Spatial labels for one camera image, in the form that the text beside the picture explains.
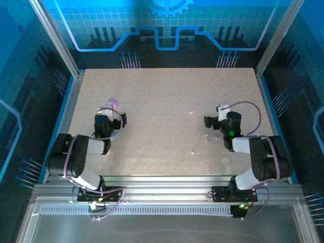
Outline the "blue table side trim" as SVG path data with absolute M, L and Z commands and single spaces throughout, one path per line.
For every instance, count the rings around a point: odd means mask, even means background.
M 68 102 L 68 99 L 69 99 L 70 92 L 71 92 L 72 86 L 74 84 L 74 81 L 75 81 L 75 78 L 72 75 L 70 80 L 69 80 L 67 90 L 65 92 L 65 95 L 64 95 L 64 98 L 63 98 L 63 101 L 62 101 L 62 105 L 61 105 L 61 108 L 60 108 L 60 111 L 59 111 L 59 114 L 58 114 L 58 117 L 57 117 L 57 120 L 56 120 L 56 123 L 55 123 L 55 127 L 54 127 L 54 130 L 53 130 L 50 142 L 49 142 L 49 146 L 48 146 L 48 149 L 47 149 L 47 152 L 46 152 L 46 155 L 45 155 L 45 159 L 44 159 L 44 164 L 42 166 L 40 175 L 38 177 L 37 184 L 43 184 L 44 183 L 44 180 L 45 180 L 45 177 L 46 177 L 46 168 L 45 168 L 46 167 L 46 161 L 47 161 L 47 158 L 48 158 L 48 156 L 49 156 L 49 154 L 51 152 L 51 149 L 52 149 L 52 147 L 54 145 L 56 137 L 59 134 L 60 127 L 61 127 L 62 120 L 63 120 L 64 111 L 65 111 L 65 108 L 66 108 L 66 105 L 67 105 L 67 102 Z

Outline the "aluminium base beam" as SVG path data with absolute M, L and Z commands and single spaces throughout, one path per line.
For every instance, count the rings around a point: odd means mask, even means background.
M 38 185 L 32 195 L 37 199 L 61 200 L 76 202 L 77 188 L 67 185 Z M 257 199 L 255 204 L 262 204 L 269 199 L 270 205 L 305 204 L 304 195 L 299 185 L 282 184 L 268 185 L 254 191 Z M 206 186 L 130 186 L 126 188 L 122 202 L 125 204 L 144 205 L 202 205 L 212 204 L 211 188 Z

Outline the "black electronics box with LEDs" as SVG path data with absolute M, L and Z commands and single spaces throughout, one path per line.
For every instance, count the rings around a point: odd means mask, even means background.
M 233 218 L 237 219 L 244 219 L 244 217 L 247 215 L 249 206 L 241 204 L 241 205 L 232 205 L 230 206 L 230 213 Z

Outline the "grey metal front panel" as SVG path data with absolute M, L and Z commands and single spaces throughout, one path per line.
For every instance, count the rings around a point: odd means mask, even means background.
M 305 205 L 267 206 L 243 220 L 200 215 L 46 215 L 32 204 L 15 243 L 324 243 Z

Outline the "aluminium table side rail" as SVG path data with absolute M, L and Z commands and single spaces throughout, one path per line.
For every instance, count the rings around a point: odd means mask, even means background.
M 75 106 L 76 106 L 76 102 L 78 99 L 79 91 L 80 91 L 82 81 L 84 78 L 84 74 L 85 74 L 85 70 L 80 70 L 79 77 L 75 78 L 75 81 L 72 86 L 70 96 L 69 96 L 69 99 L 68 99 L 68 102 L 67 102 L 67 105 L 66 105 L 66 108 L 64 111 L 63 120 L 62 120 L 62 124 L 61 124 L 59 133 L 68 133 L 68 131 L 69 131 L 73 113 L 74 113 Z M 48 178 L 48 173 L 46 172 L 46 177 L 45 177 L 44 183 L 46 183 L 47 178 Z
M 285 151 L 286 151 L 287 155 L 289 155 L 287 145 L 285 143 L 284 138 L 282 137 L 282 131 L 281 131 L 279 121 L 278 121 L 278 118 L 277 118 L 275 110 L 274 110 L 272 98 L 270 96 L 270 92 L 269 92 L 269 89 L 267 87 L 264 76 L 257 76 L 256 75 L 256 79 L 257 79 L 258 86 L 259 86 L 261 96 L 262 96 L 262 99 L 263 99 L 263 103 L 264 103 L 264 106 L 265 106 L 265 109 L 266 109 L 266 112 L 267 112 L 267 116 L 268 116 L 268 119 L 269 119 L 271 130 L 272 130 L 272 132 L 273 132 L 273 134 L 275 136 L 279 136 L 281 138 L 281 141 L 283 143 L 283 147 L 285 148 Z

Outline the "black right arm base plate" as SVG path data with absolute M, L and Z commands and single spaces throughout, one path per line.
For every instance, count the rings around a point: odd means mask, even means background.
M 213 186 L 212 199 L 214 203 L 250 203 L 258 201 L 255 191 L 230 189 L 226 186 Z

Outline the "aluminium table edge rail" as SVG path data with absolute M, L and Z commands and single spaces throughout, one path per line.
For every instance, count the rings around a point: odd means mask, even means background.
M 153 186 L 153 185 L 227 185 L 232 176 L 103 176 L 106 185 Z

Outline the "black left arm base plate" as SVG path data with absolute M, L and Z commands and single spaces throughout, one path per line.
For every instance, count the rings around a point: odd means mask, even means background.
M 117 202 L 122 195 L 122 189 L 110 193 L 94 193 L 80 188 L 77 193 L 77 202 L 91 203 L 93 201 L 99 203 Z

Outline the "aluminium frame post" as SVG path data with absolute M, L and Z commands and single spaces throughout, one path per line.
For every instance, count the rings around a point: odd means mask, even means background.
M 261 57 L 257 68 L 256 78 L 260 79 L 274 53 L 276 52 L 279 44 L 287 34 L 291 24 L 297 16 L 300 8 L 304 4 L 305 0 L 292 0 L 285 14 L 283 15 L 274 35 L 272 36 L 269 45 L 267 46 L 263 56 Z
M 57 49 L 60 57 L 64 61 L 68 70 L 70 71 L 73 77 L 78 78 L 79 69 L 45 5 L 41 0 L 28 1 L 32 6 L 34 12 L 36 13 L 38 19 L 40 20 L 41 24 L 45 28 L 47 34 L 49 35 L 52 43 Z

